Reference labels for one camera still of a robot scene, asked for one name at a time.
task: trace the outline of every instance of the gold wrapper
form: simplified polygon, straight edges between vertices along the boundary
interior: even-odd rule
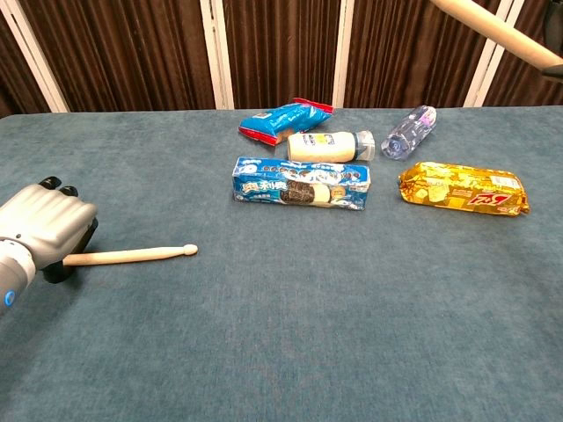
[[[398,177],[404,200],[483,214],[528,214],[522,182],[508,171],[456,164],[417,163]]]

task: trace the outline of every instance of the biscuit package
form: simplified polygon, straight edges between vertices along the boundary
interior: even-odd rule
[[[293,98],[291,104],[244,119],[238,131],[267,145],[277,145],[286,141],[292,134],[313,129],[332,115],[333,108],[327,104]]]
[[[232,179],[235,200],[348,209],[365,208],[371,183],[365,165],[244,156]]]
[[[508,171],[427,162],[398,180],[403,199],[415,204],[494,215],[530,212],[522,182]]]

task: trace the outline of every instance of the bottle cap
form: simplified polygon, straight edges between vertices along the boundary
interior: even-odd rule
[[[355,134],[355,160],[371,161],[376,156],[376,140],[369,130]]]

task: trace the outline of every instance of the red label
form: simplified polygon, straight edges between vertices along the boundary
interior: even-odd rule
[[[510,196],[512,195],[506,195],[505,193],[480,193],[470,200],[467,205],[490,205],[491,207],[496,207],[510,198]]]

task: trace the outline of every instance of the drumstick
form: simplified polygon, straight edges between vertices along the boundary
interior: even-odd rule
[[[537,69],[563,64],[563,58],[508,25],[472,0],[430,0],[471,29],[505,47]]]
[[[126,262],[151,261],[153,259],[166,259],[180,255],[194,255],[197,246],[186,244],[172,248],[150,248],[132,251],[77,253],[68,255],[62,260],[64,266],[102,266],[105,264],[122,264]]]

